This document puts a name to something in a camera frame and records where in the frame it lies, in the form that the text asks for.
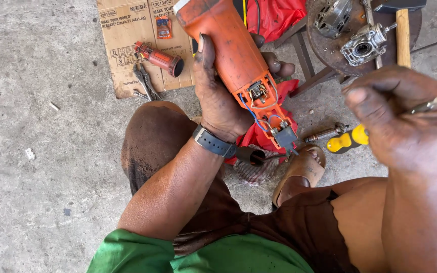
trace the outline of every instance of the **rusty metal disc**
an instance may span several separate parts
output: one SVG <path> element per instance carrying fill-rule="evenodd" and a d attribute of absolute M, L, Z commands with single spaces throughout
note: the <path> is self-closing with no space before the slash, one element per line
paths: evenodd
<path fill-rule="evenodd" d="M 368 72 L 375 70 L 375 62 L 370 61 L 363 65 L 351 66 L 345 56 L 340 52 L 340 49 L 345 45 L 350 37 L 355 35 L 357 31 L 363 26 L 367 25 L 367 19 L 362 18 L 365 14 L 364 6 L 360 3 L 360 0 L 352 0 L 352 11 L 350 12 L 350 20 L 346 27 L 348 32 L 344 32 L 339 38 L 332 40 L 323 37 L 319 31 L 313 27 L 315 16 L 318 11 L 326 5 L 327 0 L 308 0 L 308 22 L 307 33 L 308 40 L 315 55 L 326 66 L 331 67 L 338 73 L 346 76 L 361 77 Z M 387 27 L 396 21 L 395 14 L 381 14 L 373 13 L 374 22 L 381 23 L 382 26 Z M 411 44 L 412 49 L 416 45 L 416 41 L 421 32 L 422 24 L 422 11 L 417 10 L 409 13 L 409 26 L 411 32 Z M 382 61 L 384 65 L 392 65 L 397 63 L 397 41 L 395 30 L 387 33 L 387 41 L 382 45 L 386 45 L 386 52 L 382 54 Z"/>

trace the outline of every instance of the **dirty hand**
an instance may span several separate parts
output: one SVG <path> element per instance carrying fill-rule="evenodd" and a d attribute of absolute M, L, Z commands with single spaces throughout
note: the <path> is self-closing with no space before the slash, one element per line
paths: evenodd
<path fill-rule="evenodd" d="M 403 114 L 437 96 L 436 80 L 393 65 L 357 79 L 342 93 L 368 130 L 379 162 L 397 171 L 437 171 L 437 109 Z"/>
<path fill-rule="evenodd" d="M 264 44 L 264 37 L 252 35 L 256 45 Z M 212 40 L 203 34 L 198 41 L 193 73 L 195 75 L 195 93 L 202 107 L 201 124 L 216 137 L 224 141 L 235 142 L 238 136 L 247 132 L 254 118 L 247 109 L 230 94 L 218 77 L 215 77 L 215 49 Z M 293 64 L 277 60 L 274 53 L 262 53 L 271 73 L 287 77 L 294 73 Z"/>

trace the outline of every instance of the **black watch strap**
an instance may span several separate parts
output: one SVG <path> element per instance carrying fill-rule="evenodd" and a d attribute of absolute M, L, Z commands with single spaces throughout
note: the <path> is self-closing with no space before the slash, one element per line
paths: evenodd
<path fill-rule="evenodd" d="M 208 132 L 207 129 L 202 127 L 201 124 L 199 124 L 197 129 L 195 129 L 195 132 L 193 132 L 193 139 L 200 146 L 224 158 L 233 157 L 237 150 L 237 145 L 235 143 L 225 142 L 217 138 L 212 133 Z"/>

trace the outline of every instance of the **man's right hand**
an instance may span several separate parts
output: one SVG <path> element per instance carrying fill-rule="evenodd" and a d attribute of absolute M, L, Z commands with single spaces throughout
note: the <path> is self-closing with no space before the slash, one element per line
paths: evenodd
<path fill-rule="evenodd" d="M 342 93 L 368 130 L 379 162 L 397 171 L 437 171 L 437 109 L 403 114 L 437 96 L 436 80 L 393 65 L 355 80 Z"/>

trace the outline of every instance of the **hammer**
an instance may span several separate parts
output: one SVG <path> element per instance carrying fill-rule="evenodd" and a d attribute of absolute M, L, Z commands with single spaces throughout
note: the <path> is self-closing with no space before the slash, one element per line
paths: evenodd
<path fill-rule="evenodd" d="M 396 14 L 397 64 L 411 68 L 409 11 L 426 6 L 426 0 L 390 0 L 377 6 L 374 11 Z"/>

